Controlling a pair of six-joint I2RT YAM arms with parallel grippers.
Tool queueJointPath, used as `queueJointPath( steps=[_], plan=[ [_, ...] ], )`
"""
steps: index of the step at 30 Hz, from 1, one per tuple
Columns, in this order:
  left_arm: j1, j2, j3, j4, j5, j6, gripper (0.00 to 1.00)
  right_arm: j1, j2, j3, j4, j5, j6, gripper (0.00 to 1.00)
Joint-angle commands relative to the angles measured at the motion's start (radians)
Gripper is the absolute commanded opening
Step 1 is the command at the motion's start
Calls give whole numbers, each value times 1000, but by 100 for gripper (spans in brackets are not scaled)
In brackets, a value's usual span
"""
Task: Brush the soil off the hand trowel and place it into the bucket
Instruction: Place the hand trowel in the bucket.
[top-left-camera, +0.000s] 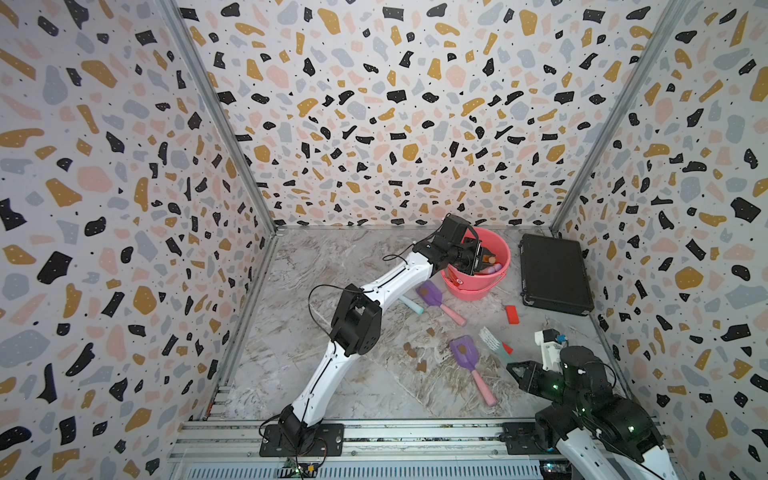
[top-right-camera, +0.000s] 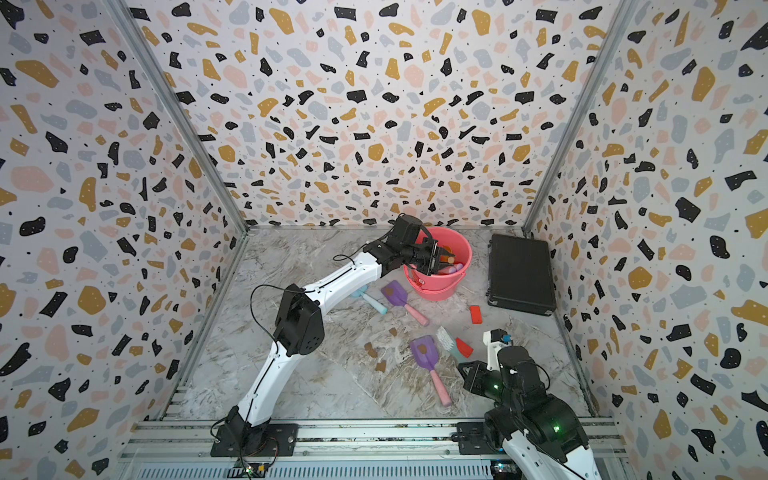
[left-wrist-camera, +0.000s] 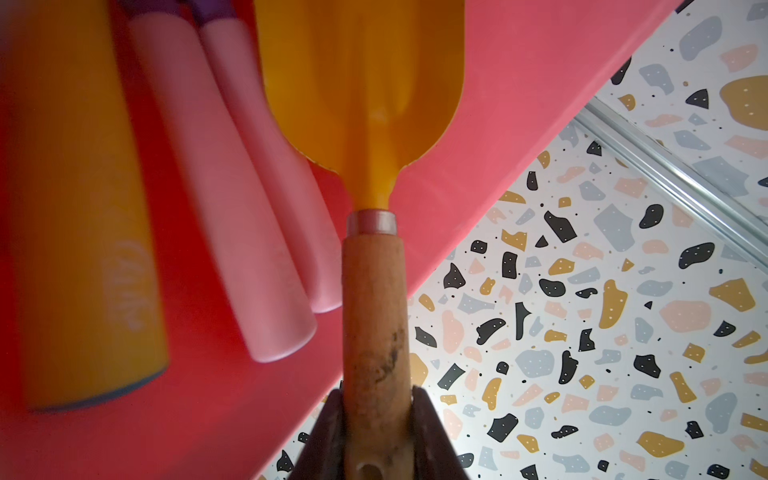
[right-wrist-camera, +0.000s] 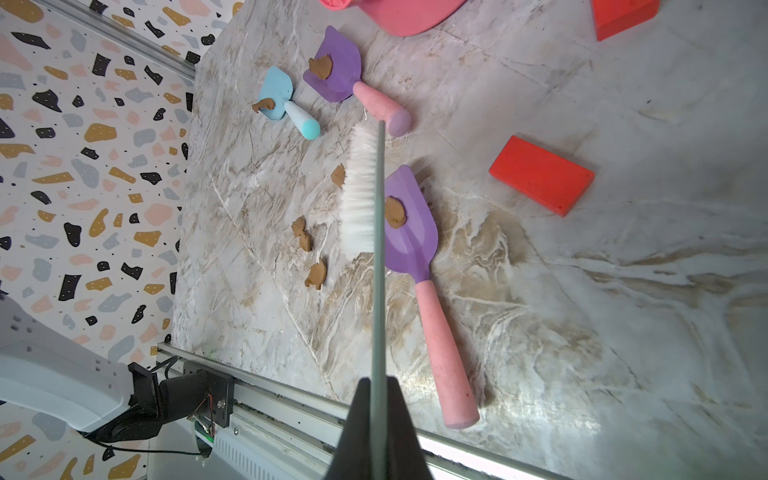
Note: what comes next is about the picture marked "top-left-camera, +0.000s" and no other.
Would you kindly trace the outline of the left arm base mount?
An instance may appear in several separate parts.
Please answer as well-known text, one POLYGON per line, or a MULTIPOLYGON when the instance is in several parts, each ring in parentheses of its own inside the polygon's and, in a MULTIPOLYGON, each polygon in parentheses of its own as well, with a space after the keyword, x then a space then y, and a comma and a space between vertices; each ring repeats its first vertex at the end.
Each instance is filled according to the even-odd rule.
POLYGON ((262 436, 259 456, 339 457, 344 445, 345 425, 319 423, 308 428, 268 425, 262 436))

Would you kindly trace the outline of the light blue trowel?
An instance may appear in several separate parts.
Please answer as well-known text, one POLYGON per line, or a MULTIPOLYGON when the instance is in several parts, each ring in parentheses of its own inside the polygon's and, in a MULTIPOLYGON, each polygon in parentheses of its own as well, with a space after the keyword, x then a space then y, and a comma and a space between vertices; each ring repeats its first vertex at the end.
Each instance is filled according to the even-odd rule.
POLYGON ((399 300, 406 305, 409 309, 411 309, 416 315, 422 315, 424 312, 424 308, 415 303, 413 300, 402 296, 399 298, 399 300))

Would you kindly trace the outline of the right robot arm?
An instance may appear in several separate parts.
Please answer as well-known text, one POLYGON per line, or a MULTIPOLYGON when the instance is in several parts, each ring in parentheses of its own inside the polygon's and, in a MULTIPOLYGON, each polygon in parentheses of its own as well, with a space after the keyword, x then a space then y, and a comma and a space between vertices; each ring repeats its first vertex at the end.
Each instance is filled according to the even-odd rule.
POLYGON ((638 403, 614 392, 607 365, 584 346, 559 351, 557 370, 536 361, 506 366, 518 387, 550 405, 535 415, 535 438, 585 479, 676 479, 664 439, 638 403))

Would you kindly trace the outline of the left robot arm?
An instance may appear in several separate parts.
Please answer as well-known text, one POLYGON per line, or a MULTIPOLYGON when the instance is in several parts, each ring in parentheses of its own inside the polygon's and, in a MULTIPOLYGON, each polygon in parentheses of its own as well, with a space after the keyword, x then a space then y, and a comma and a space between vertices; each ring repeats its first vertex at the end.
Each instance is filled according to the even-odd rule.
POLYGON ((307 451, 325 418, 332 396, 352 365, 373 349, 380 338, 385 311, 407 291, 424 285, 452 266, 473 274, 485 253, 471 223, 448 214, 431 234, 402 252, 383 257, 396 264, 363 285, 337 287, 340 297, 326 332, 328 344, 308 384, 277 417, 283 437, 299 453, 307 451))

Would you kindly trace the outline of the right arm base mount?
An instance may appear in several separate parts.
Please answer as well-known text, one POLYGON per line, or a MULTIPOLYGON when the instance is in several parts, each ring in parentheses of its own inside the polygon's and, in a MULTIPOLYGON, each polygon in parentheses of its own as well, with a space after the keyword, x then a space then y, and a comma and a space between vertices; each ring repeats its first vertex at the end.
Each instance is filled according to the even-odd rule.
POLYGON ((556 454, 555 448, 544 447, 539 442, 534 421, 512 421, 501 424, 502 433, 498 440, 502 442, 508 455, 543 455, 556 454))

